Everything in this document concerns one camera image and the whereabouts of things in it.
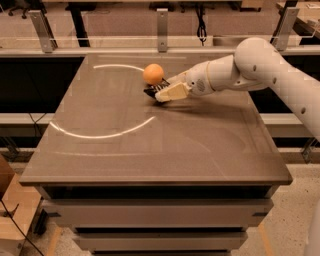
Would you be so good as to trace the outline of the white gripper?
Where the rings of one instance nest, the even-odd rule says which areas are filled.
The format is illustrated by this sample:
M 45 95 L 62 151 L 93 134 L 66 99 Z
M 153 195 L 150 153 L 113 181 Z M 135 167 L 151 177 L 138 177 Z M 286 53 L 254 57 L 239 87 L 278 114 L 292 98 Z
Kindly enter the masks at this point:
M 156 100 L 159 102 L 168 102 L 184 99 L 188 97 L 190 90 L 197 96 L 213 93 L 214 90 L 208 80 L 208 64 L 208 61 L 196 64 L 187 72 L 184 71 L 173 77 L 167 78 L 166 81 L 173 85 L 169 85 L 159 90 L 155 94 Z

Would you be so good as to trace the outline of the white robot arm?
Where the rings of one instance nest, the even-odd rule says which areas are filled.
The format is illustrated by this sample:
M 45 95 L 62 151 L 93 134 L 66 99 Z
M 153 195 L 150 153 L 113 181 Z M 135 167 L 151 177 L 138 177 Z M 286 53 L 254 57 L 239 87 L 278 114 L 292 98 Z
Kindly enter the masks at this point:
M 222 90 L 271 89 L 320 140 L 320 81 L 289 64 L 262 38 L 243 40 L 232 55 L 199 63 L 154 86 L 159 102 Z

